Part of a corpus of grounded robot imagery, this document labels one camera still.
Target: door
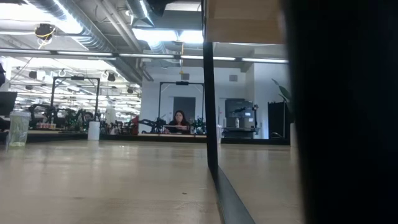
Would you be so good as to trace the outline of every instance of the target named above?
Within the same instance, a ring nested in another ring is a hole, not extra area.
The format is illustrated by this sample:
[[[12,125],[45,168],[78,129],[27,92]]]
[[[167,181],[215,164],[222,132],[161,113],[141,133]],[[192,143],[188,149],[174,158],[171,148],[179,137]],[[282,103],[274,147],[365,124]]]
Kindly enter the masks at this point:
[[[185,113],[185,119],[189,123],[193,123],[195,120],[195,107],[195,97],[174,97],[173,116],[176,111],[182,110]]]

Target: potted plant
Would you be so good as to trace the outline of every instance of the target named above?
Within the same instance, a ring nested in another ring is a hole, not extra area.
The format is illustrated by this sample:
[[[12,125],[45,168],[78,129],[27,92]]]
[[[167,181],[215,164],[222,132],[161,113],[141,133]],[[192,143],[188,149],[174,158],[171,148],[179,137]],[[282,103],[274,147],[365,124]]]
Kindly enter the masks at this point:
[[[289,109],[289,112],[292,115],[292,120],[291,120],[291,124],[290,124],[290,146],[297,147],[292,95],[285,87],[281,86],[275,79],[272,79],[272,81],[279,87],[279,91],[280,91],[279,96],[281,96],[284,99],[284,101],[286,102],[287,108]]]

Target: computer monitor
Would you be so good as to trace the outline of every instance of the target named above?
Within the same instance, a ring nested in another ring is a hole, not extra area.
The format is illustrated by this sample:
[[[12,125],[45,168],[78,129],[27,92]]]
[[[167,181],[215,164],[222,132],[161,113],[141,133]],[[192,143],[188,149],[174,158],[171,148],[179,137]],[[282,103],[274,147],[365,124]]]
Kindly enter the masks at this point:
[[[9,116],[14,109],[17,92],[0,91],[0,116]]]

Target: woman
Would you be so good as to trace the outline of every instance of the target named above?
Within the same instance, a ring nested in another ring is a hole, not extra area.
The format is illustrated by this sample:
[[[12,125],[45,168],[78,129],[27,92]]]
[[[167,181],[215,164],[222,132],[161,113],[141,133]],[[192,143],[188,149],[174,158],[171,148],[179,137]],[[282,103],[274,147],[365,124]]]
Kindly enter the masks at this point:
[[[174,114],[174,119],[169,123],[172,126],[181,126],[181,127],[167,127],[165,128],[165,133],[182,133],[182,134],[190,134],[189,122],[185,119],[185,114],[183,111],[178,110]]]

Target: green plant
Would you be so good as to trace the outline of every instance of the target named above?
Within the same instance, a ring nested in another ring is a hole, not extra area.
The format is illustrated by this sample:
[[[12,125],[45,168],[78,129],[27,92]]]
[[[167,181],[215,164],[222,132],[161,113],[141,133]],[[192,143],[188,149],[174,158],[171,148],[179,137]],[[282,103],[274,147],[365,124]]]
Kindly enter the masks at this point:
[[[279,87],[280,90],[279,96],[281,96],[284,99],[290,113],[293,116],[294,113],[293,113],[292,95],[285,87],[281,86],[275,79],[272,78],[272,81],[274,81],[274,83]]]

